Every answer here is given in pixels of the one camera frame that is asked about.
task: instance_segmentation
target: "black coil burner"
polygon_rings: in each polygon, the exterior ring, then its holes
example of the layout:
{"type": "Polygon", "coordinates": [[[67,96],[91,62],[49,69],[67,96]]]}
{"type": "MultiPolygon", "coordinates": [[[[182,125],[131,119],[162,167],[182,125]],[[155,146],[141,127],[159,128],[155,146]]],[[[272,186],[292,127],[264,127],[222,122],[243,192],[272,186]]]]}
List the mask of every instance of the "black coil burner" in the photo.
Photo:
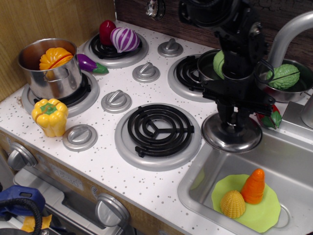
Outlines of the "black coil burner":
{"type": "Polygon", "coordinates": [[[103,45],[100,42],[100,36],[98,34],[90,42],[90,48],[99,59],[118,59],[129,53],[136,54],[142,48],[142,42],[139,42],[139,46],[136,50],[118,53],[114,46],[103,45]]]}
{"type": "Polygon", "coordinates": [[[191,91],[204,91],[198,73],[198,58],[194,55],[187,56],[176,67],[177,79],[191,91]]]}
{"type": "MultiPolygon", "coordinates": [[[[65,105],[70,106],[71,104],[74,104],[77,101],[79,101],[81,98],[85,96],[87,92],[90,92],[90,91],[91,91],[91,85],[88,83],[88,78],[85,74],[82,74],[82,83],[80,87],[73,94],[64,98],[60,98],[58,100],[64,103],[65,105]]],[[[41,98],[34,99],[34,102],[36,103],[39,100],[41,100],[41,98]]]]}
{"type": "Polygon", "coordinates": [[[130,116],[127,128],[131,138],[138,144],[135,151],[140,157],[175,154],[190,143],[191,134],[194,133],[194,126],[184,113],[162,104],[138,107],[130,116]],[[170,128],[159,128],[155,121],[164,121],[170,128]],[[158,139],[159,134],[165,134],[166,137],[158,139]]]}

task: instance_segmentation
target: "dark backsplash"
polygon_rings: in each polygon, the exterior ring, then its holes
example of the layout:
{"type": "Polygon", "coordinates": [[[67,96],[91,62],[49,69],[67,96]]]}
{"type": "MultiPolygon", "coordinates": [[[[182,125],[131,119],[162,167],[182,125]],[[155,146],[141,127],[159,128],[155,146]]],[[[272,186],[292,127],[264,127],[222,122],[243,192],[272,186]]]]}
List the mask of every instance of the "dark backsplash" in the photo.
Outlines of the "dark backsplash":
{"type": "MultiPolygon", "coordinates": [[[[164,0],[166,11],[160,21],[146,15],[148,0],[115,0],[116,15],[120,21],[182,38],[201,45],[220,48],[217,38],[206,29],[183,24],[179,21],[179,0],[164,0]]],[[[269,43],[269,50],[277,32],[292,18],[313,10],[312,0],[252,0],[263,25],[263,33],[269,43]]],[[[286,59],[296,60],[313,69],[313,29],[299,34],[290,43],[286,59]]]]}

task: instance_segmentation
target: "faucet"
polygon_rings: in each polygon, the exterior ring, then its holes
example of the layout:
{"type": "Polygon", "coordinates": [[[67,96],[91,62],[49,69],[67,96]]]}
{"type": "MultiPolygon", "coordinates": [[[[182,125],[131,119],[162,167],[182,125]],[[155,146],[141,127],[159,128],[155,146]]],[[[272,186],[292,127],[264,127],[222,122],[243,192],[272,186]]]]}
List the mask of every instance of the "faucet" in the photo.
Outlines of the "faucet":
{"type": "MultiPolygon", "coordinates": [[[[274,68],[282,65],[289,43],[303,31],[313,28],[313,11],[299,15],[285,24],[277,33],[268,56],[268,63],[274,68]]],[[[301,111],[302,121],[313,128],[313,95],[301,111]]]]}

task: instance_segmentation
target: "stove knob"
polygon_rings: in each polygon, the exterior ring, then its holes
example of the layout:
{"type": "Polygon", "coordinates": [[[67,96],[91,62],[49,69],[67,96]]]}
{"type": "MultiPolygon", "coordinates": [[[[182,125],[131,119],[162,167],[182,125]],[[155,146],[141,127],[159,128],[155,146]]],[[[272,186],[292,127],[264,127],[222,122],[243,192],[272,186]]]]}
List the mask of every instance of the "stove knob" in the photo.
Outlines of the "stove knob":
{"type": "Polygon", "coordinates": [[[101,193],[98,196],[95,214],[98,220],[107,227],[117,225],[123,227],[130,218],[127,209],[118,200],[106,193],[101,193]]]}
{"type": "Polygon", "coordinates": [[[147,2],[146,14],[155,21],[159,21],[165,14],[165,3],[163,0],[149,0],[147,2]]]}
{"type": "Polygon", "coordinates": [[[130,96],[121,90],[111,92],[105,95],[101,100],[103,110],[113,114],[121,113],[129,109],[131,105],[132,99],[130,96]]]}
{"type": "Polygon", "coordinates": [[[12,152],[8,158],[8,165],[13,170],[20,170],[26,165],[35,166],[37,164],[35,157],[19,143],[11,143],[10,148],[12,152]]]}
{"type": "Polygon", "coordinates": [[[133,78],[137,82],[148,83],[157,80],[160,77],[160,70],[148,62],[140,65],[133,70],[133,78]]]}
{"type": "Polygon", "coordinates": [[[69,128],[63,135],[63,145],[70,151],[85,151],[98,140],[96,130],[89,125],[80,124],[69,128]]]}
{"type": "Polygon", "coordinates": [[[183,48],[174,38],[171,38],[168,42],[159,45],[157,51],[161,56],[172,58],[181,55],[183,48]]]}

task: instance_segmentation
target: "oven door handle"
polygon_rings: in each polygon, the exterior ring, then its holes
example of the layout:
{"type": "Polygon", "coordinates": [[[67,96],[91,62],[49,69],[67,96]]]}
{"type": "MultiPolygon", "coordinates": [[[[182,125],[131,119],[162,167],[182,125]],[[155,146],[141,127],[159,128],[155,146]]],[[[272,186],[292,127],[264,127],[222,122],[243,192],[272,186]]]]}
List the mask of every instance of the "oven door handle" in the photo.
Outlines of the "oven door handle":
{"type": "Polygon", "coordinates": [[[99,228],[78,213],[63,205],[64,193],[46,181],[38,178],[29,171],[22,169],[14,177],[14,183],[17,185],[37,188],[45,198],[46,208],[58,218],[74,225],[87,235],[120,235],[123,230],[119,226],[99,228]]]}

